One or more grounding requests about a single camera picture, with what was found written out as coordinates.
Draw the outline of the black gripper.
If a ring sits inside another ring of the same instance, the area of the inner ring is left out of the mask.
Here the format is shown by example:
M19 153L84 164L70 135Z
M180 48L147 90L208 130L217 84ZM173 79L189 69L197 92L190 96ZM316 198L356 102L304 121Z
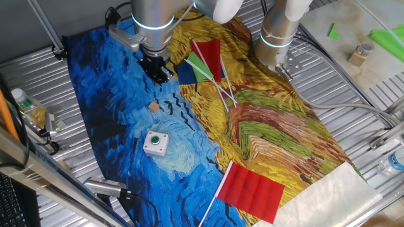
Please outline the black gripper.
M170 80L174 73L167 68L167 63L170 60L170 52L165 50L160 55L155 55L142 50L143 57L138 61L146 75L153 79L155 85L164 84Z

